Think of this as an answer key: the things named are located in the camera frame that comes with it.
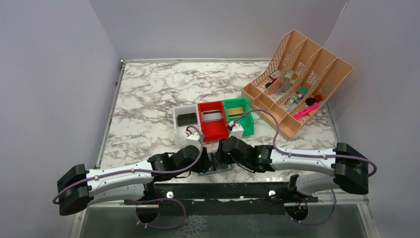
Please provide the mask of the white plastic bin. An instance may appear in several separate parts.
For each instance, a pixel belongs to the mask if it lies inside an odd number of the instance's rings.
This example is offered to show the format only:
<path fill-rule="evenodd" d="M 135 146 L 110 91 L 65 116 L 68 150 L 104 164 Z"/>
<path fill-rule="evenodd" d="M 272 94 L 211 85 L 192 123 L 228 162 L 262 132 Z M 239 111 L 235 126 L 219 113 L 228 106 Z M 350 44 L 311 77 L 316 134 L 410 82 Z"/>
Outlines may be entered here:
<path fill-rule="evenodd" d="M 177 146 L 180 146 L 180 147 L 183 147 L 183 146 L 186 145 L 186 138 L 187 138 L 186 127 L 187 126 L 178 127 L 177 122 L 176 122 L 176 117 L 179 114 L 187 114 L 187 113 L 196 113 L 197 114 L 198 123 L 194 124 L 193 126 L 195 126 L 196 128 L 199 129 L 199 131 L 201 131 L 197 104 L 190 104 L 190 105 L 185 105 L 185 106 L 173 107 L 172 108 L 172 115 L 173 115 L 173 127 L 174 127 L 175 143 L 176 143 Z"/>

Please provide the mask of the red plastic bin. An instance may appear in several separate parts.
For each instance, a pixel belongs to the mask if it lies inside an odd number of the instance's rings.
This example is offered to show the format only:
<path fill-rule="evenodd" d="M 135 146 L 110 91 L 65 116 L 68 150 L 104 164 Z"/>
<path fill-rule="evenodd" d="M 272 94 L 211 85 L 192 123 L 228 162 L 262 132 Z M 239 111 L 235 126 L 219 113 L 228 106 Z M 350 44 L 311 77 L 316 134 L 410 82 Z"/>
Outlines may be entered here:
<path fill-rule="evenodd" d="M 201 131 L 204 135 L 204 142 L 226 139 L 229 136 L 229 132 L 227 128 L 226 113 L 222 101 L 198 103 L 197 106 Z M 202 121 L 202 112 L 215 110 L 221 111 L 222 120 L 207 123 Z"/>

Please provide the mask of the green plastic bin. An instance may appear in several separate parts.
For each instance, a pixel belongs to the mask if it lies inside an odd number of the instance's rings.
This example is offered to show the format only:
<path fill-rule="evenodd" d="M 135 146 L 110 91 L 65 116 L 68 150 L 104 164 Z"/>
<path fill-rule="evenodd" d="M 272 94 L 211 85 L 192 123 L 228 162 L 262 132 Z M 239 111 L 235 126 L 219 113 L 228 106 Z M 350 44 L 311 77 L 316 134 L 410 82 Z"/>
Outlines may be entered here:
<path fill-rule="evenodd" d="M 245 97 L 225 99 L 222 100 L 222 103 L 225 109 L 228 123 L 235 121 L 244 113 L 251 110 L 248 99 Z M 244 128 L 243 136 L 250 136 L 254 134 L 254 119 L 252 114 L 245 115 L 239 120 L 238 123 Z"/>

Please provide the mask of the peach desk organizer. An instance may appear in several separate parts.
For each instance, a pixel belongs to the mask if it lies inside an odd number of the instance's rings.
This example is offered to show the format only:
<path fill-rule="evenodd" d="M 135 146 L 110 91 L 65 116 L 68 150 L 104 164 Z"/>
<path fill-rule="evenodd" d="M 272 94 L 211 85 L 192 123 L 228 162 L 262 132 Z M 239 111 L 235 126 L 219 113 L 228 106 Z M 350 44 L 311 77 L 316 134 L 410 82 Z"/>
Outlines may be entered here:
<path fill-rule="evenodd" d="M 270 78 L 275 70 L 281 74 Z M 281 91 L 283 77 L 288 70 L 294 74 L 289 90 Z M 241 96 L 246 97 L 252 109 L 272 128 L 279 124 L 279 134 L 291 139 L 331 98 L 334 92 L 352 73 L 354 67 L 335 56 L 297 30 L 291 30 L 280 41 L 266 70 L 243 87 Z M 291 102 L 299 87 L 308 89 L 299 101 Z M 305 100 L 321 95 L 319 107 L 301 119 L 293 116 L 308 107 Z"/>

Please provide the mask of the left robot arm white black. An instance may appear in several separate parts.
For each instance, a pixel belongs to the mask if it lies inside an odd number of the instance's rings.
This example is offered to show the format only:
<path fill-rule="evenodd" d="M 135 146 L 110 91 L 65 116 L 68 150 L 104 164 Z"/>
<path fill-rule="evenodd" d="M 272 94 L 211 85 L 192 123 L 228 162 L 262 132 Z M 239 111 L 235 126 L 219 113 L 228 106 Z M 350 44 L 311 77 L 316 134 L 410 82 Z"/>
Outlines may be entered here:
<path fill-rule="evenodd" d="M 139 200 L 147 184 L 168 181 L 185 172 L 205 173 L 210 167 L 206 147 L 200 150 L 193 145 L 113 169 L 87 170 L 84 164 L 77 164 L 57 181 L 53 203 L 58 205 L 61 216 L 68 216 L 96 203 Z"/>

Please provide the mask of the black card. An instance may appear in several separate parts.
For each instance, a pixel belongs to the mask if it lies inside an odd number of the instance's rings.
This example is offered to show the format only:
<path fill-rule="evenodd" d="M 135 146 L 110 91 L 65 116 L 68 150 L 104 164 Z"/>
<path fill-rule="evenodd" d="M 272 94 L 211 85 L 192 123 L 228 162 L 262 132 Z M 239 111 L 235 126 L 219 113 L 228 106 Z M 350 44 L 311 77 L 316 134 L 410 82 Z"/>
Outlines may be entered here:
<path fill-rule="evenodd" d="M 196 113 L 187 113 L 187 114 L 179 114 L 176 117 L 177 126 L 188 126 L 194 125 L 198 123 L 197 114 Z"/>

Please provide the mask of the black mounting rail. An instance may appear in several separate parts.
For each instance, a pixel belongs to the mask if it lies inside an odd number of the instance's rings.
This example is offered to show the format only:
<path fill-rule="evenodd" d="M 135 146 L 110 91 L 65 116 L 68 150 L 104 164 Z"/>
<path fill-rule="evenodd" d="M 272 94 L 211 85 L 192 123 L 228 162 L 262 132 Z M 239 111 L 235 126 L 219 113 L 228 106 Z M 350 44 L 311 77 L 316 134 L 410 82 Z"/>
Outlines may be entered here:
<path fill-rule="evenodd" d="M 293 195 L 287 182 L 237 182 L 237 183 L 155 183 L 148 185 L 146 196 L 136 204 L 135 214 L 154 219 L 162 216 L 217 216 L 217 215 L 284 215 L 286 203 L 315 203 Z"/>

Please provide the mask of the grey card holder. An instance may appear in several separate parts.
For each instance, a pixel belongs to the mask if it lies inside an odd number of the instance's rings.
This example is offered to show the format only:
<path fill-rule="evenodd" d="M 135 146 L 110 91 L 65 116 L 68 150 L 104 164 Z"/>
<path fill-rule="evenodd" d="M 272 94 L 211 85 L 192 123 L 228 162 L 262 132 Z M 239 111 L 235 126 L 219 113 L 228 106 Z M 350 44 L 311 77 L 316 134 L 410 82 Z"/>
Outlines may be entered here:
<path fill-rule="evenodd" d="M 210 174 L 216 174 L 224 171 L 229 171 L 232 168 L 230 164 L 226 164 L 223 162 L 215 152 L 208 152 L 208 158 L 211 162 L 211 166 L 206 172 L 200 172 L 198 173 L 198 176 L 206 176 Z"/>

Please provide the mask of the gold card with stripe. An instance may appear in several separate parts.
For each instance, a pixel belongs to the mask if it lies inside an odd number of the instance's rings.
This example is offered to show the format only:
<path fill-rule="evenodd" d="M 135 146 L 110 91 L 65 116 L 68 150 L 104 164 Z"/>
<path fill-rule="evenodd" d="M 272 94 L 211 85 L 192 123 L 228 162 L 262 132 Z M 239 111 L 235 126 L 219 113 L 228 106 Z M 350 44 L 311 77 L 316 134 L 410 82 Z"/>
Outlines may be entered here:
<path fill-rule="evenodd" d="M 227 115 L 230 119 L 238 118 L 245 113 L 243 107 L 228 108 Z"/>

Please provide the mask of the pink highlighter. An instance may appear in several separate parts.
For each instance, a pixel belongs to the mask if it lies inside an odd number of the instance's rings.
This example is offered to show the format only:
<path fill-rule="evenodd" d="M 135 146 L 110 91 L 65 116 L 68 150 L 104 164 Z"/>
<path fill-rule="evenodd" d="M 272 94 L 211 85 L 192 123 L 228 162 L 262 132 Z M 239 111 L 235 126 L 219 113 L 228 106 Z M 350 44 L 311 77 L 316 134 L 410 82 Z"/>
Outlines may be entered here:
<path fill-rule="evenodd" d="M 310 112 L 315 111 L 319 107 L 318 103 L 314 103 L 311 106 L 308 106 L 298 112 L 296 115 L 293 116 L 294 119 L 298 120 L 303 118 L 304 116 L 308 115 Z"/>

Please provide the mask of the red white small box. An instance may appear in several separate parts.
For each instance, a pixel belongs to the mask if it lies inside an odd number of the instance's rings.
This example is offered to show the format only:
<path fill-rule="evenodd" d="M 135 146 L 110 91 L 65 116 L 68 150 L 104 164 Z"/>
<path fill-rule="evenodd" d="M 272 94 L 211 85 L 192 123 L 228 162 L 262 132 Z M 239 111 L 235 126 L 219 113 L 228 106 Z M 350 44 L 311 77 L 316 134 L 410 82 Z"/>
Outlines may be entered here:
<path fill-rule="evenodd" d="M 276 80 L 281 74 L 280 70 L 275 70 L 273 73 L 271 73 L 269 76 L 272 80 Z"/>

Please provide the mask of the green capped glue stick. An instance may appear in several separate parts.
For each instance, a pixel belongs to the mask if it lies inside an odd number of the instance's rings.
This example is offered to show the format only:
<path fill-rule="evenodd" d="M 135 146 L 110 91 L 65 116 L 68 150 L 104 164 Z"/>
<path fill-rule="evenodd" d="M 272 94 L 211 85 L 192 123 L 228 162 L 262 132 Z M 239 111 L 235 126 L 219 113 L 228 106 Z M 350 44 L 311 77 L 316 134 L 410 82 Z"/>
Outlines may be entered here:
<path fill-rule="evenodd" d="M 292 97 L 291 102 L 294 103 L 296 101 L 301 100 L 308 92 L 308 89 L 304 86 L 301 86 L 297 89 L 296 95 Z"/>

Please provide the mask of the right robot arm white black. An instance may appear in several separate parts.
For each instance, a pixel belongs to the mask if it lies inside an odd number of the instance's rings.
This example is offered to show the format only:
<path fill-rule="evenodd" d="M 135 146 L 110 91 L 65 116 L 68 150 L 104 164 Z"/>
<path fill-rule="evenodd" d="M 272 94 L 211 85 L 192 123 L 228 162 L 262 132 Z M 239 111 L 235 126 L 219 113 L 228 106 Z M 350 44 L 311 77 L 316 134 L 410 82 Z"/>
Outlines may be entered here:
<path fill-rule="evenodd" d="M 252 173 L 307 171 L 307 175 L 294 175 L 289 180 L 292 193 L 300 197 L 331 189 L 358 195 L 369 191 L 368 160 L 347 143 L 325 150 L 287 150 L 272 145 L 251 146 L 231 136 L 220 141 L 217 154 L 222 161 Z"/>

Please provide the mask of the silver card with stripe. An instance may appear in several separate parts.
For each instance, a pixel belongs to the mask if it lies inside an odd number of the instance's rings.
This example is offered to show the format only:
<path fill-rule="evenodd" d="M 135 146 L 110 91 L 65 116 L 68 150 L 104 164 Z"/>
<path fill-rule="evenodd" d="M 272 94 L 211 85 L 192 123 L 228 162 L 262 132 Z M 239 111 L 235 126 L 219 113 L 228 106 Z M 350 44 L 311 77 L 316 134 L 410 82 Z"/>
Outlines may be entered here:
<path fill-rule="evenodd" d="M 207 122 L 213 122 L 213 121 L 218 121 L 218 120 L 222 120 L 222 113 L 220 110 L 202 112 L 203 122 L 207 123 Z"/>

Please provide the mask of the grey box in organizer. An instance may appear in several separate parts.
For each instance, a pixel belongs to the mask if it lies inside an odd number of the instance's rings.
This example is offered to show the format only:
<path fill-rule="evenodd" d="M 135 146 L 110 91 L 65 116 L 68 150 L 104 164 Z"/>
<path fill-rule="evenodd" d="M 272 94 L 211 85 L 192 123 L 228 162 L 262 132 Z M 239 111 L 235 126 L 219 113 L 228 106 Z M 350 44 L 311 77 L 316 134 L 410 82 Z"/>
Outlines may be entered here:
<path fill-rule="evenodd" d="M 281 91 L 286 93 L 290 86 L 291 86 L 291 81 L 292 81 L 292 77 L 293 77 L 294 71 L 293 70 L 288 70 L 284 77 L 283 77 L 283 83 L 281 86 Z"/>

